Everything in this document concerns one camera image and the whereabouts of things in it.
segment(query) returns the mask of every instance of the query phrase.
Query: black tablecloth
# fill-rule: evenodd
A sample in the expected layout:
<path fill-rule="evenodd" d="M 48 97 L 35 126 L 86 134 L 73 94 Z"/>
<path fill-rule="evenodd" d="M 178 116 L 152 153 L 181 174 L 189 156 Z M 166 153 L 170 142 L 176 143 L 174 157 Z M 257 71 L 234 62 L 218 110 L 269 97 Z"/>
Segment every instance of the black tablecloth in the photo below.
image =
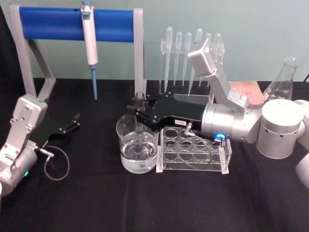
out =
<path fill-rule="evenodd" d="M 268 83 L 260 83 L 265 88 Z M 148 87 L 155 86 L 149 82 Z M 80 129 L 61 146 L 70 158 L 69 176 L 53 182 L 39 155 L 30 175 L 3 197 L 0 232 L 305 232 L 309 190 L 295 166 L 306 154 L 271 160 L 255 145 L 231 142 L 229 174 L 155 170 L 131 174 L 120 161 L 117 120 L 133 96 L 132 81 L 98 81 L 98 103 L 90 80 L 57 80 L 48 116 L 67 122 L 81 114 Z M 10 129 L 23 91 L 0 91 L 0 144 Z M 155 92 L 156 87 L 148 89 Z M 294 98 L 309 100 L 309 85 L 294 84 Z"/>

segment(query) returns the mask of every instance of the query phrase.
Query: clear liquid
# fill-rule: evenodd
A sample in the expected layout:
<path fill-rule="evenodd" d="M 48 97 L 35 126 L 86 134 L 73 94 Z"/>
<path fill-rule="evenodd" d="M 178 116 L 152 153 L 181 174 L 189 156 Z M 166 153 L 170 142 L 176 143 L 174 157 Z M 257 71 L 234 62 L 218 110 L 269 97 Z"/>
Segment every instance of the clear liquid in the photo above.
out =
<path fill-rule="evenodd" d="M 132 173 L 143 174 L 153 169 L 157 159 L 157 140 L 146 132 L 129 133 L 123 140 L 121 149 L 121 162 Z"/>

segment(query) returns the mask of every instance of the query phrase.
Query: blue bar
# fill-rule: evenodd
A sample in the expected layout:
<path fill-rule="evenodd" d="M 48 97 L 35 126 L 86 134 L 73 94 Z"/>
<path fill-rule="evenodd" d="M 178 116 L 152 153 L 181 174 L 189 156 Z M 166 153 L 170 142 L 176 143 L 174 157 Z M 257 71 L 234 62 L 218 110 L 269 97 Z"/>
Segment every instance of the blue bar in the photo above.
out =
<path fill-rule="evenodd" d="M 27 40 L 84 40 L 80 9 L 20 7 Z M 94 10 L 96 39 L 133 43 L 133 11 Z"/>

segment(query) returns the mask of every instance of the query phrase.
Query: glass flask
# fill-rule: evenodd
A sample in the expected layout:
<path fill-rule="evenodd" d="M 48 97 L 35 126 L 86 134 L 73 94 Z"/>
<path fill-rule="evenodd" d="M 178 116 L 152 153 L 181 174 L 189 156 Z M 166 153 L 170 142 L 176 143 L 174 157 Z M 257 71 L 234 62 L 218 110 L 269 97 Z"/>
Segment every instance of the glass flask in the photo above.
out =
<path fill-rule="evenodd" d="M 158 133 L 139 123 L 135 115 L 124 115 L 116 125 L 121 162 L 132 173 L 149 172 L 156 165 Z"/>
<path fill-rule="evenodd" d="M 292 99 L 293 76 L 299 63 L 295 57 L 286 57 L 275 80 L 263 93 L 264 104 L 273 99 Z"/>

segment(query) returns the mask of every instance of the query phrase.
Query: erlenmeyer flask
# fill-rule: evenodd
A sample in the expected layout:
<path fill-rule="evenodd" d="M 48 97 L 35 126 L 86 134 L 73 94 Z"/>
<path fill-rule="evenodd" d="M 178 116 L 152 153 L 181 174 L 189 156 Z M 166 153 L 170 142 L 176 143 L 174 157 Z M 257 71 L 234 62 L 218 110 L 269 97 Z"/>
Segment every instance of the erlenmeyer flask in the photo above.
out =
<path fill-rule="evenodd" d="M 292 99 L 293 76 L 299 63 L 295 57 L 286 57 L 276 79 L 263 93 L 264 104 L 273 99 Z"/>

